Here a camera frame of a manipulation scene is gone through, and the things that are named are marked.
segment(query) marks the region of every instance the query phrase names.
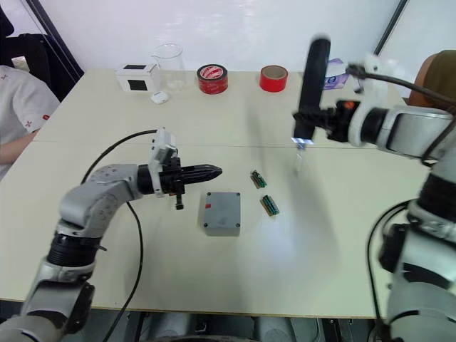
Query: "person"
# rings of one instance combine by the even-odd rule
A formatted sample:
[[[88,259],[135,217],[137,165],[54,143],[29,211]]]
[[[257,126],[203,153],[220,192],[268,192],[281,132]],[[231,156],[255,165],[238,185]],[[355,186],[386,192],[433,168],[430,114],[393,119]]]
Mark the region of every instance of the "person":
[[[0,55],[3,38],[13,32],[0,7]],[[43,81],[26,71],[0,66],[0,180],[59,104]]]
[[[456,50],[444,50],[426,58],[415,84],[456,99]],[[448,104],[415,91],[410,93],[408,104],[449,110]]]

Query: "red tape roll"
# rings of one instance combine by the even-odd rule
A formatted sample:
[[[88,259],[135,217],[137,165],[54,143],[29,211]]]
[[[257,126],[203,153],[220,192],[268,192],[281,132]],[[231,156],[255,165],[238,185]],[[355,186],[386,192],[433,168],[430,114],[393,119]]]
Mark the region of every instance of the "red tape roll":
[[[283,66],[265,66],[260,71],[259,86],[265,91],[277,93],[285,89],[288,71]]]
[[[207,64],[197,71],[199,89],[206,94],[218,94],[228,88],[228,71],[218,64]]]

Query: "white table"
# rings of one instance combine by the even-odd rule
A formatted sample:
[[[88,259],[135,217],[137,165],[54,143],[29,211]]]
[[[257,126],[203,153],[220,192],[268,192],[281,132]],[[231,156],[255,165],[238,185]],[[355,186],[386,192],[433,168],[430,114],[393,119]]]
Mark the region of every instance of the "white table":
[[[231,89],[236,91],[233,79],[252,75],[230,74]],[[117,108],[96,101],[97,97],[83,87],[85,84],[90,88],[90,79],[110,85]],[[118,92],[109,73],[93,71],[85,76],[0,182],[0,298],[25,297],[38,262],[48,251],[60,199],[80,182],[86,168],[114,140],[156,127],[141,123],[147,118],[147,108],[151,108],[151,125],[157,121],[177,134],[183,165],[209,163],[221,167],[223,174],[210,182],[189,185],[182,211],[175,210],[175,199],[169,197],[151,195],[133,203],[143,225],[145,263],[131,309],[372,317],[364,252],[368,231],[384,209],[417,195],[427,170],[416,161],[371,148],[312,148],[306,151],[303,169],[296,175],[296,150],[286,147],[290,146],[289,130],[285,125],[274,129],[280,120],[268,121],[269,125],[260,123],[257,132],[264,140],[255,143],[249,140],[248,132],[256,126],[244,127],[245,120],[236,133],[239,143],[221,126],[220,140],[211,146],[207,136],[194,133],[206,129],[211,139],[217,136],[212,127],[216,121],[204,111],[219,107],[217,97],[204,96],[196,101],[198,94],[193,93],[187,98],[195,104],[193,119],[208,124],[189,129],[178,124],[184,121],[189,125],[189,114],[175,114],[182,119],[178,120],[172,118],[166,106],[154,107],[144,94]],[[294,106],[281,99],[284,94],[263,95],[282,100],[289,108],[287,115]],[[224,103],[224,113],[248,117],[227,108],[230,103],[237,108],[233,98],[218,99]],[[177,96],[169,106],[174,100],[179,107],[186,107]],[[91,101],[100,110],[89,125],[85,122],[89,115],[81,112],[79,118],[78,113],[84,106],[89,108]],[[134,120],[114,120],[100,134],[99,125],[108,115],[120,120],[128,108]],[[266,115],[273,117],[272,111],[266,110]],[[225,120],[224,125],[232,125],[232,121]],[[100,166],[146,163],[149,141],[150,137],[143,137],[118,147]],[[321,141],[318,146],[331,144]],[[268,186],[264,190],[257,190],[250,180],[253,169],[266,178]],[[208,191],[241,192],[240,237],[205,235],[202,198]],[[281,211],[275,218],[268,217],[259,204],[265,194],[274,198]],[[97,254],[98,265],[91,279],[97,287],[93,305],[118,309],[130,293],[138,267],[138,233],[125,206],[114,217],[103,245],[108,251]],[[377,263],[375,272],[380,300],[385,303],[389,275]]]
[[[267,93],[258,86],[258,73],[229,73],[228,89],[207,95],[196,84],[196,73],[187,74],[191,84],[162,105],[149,93],[126,93],[120,89],[114,70],[88,71],[36,137],[37,141],[113,143],[141,130],[166,127],[179,145],[292,147],[291,134],[298,107],[302,76],[291,73],[285,90]],[[326,91],[322,105],[338,99],[359,99],[353,79],[342,89]],[[389,87],[384,106],[403,105],[394,87]],[[136,141],[149,142],[142,137]],[[316,147],[349,147],[326,139],[318,130]]]

